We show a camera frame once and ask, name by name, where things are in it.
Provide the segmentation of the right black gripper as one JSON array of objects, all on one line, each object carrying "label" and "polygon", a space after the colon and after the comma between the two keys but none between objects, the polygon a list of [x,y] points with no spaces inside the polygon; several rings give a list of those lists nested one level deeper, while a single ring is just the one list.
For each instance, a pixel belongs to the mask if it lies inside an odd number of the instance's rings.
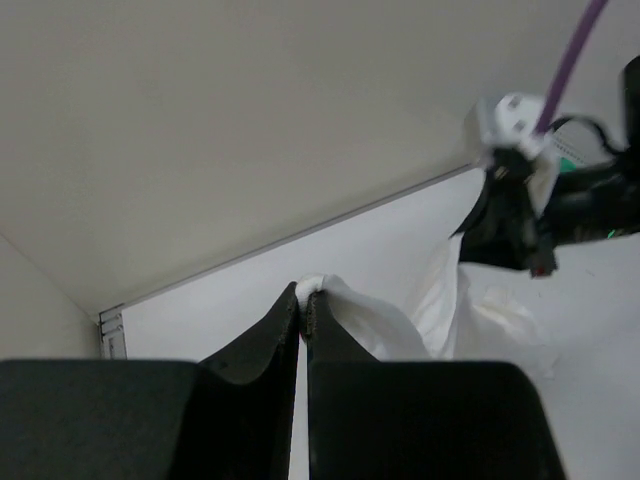
[{"label": "right black gripper", "polygon": [[528,186],[533,166],[514,149],[495,149],[480,196],[456,232],[459,261],[548,277],[555,249],[639,232],[639,152],[559,175],[543,212]]}]

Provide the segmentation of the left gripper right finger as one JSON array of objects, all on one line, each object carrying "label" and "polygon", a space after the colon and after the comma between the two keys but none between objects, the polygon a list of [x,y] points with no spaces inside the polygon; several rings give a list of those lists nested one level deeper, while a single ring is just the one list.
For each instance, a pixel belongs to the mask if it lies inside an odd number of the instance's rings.
[{"label": "left gripper right finger", "polygon": [[499,361],[382,362],[306,309],[313,479],[563,479],[541,399]]}]

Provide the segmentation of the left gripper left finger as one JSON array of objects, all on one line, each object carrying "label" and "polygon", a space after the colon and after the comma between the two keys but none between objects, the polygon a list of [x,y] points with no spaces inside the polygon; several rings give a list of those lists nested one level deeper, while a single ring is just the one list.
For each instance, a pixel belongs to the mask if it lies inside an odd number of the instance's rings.
[{"label": "left gripper left finger", "polygon": [[268,313],[198,363],[10,360],[1,365],[5,479],[284,479],[298,306]]}]

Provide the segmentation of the white tank top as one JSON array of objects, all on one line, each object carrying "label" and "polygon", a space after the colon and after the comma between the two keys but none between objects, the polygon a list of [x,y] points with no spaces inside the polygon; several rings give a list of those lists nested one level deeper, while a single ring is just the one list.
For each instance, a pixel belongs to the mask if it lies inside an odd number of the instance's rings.
[{"label": "white tank top", "polygon": [[558,355],[548,332],[508,290],[491,287],[471,300],[461,244],[455,235],[432,251],[402,308],[325,274],[301,279],[298,305],[308,311],[312,296],[325,294],[338,325],[378,360],[500,360],[533,378],[552,377]]}]

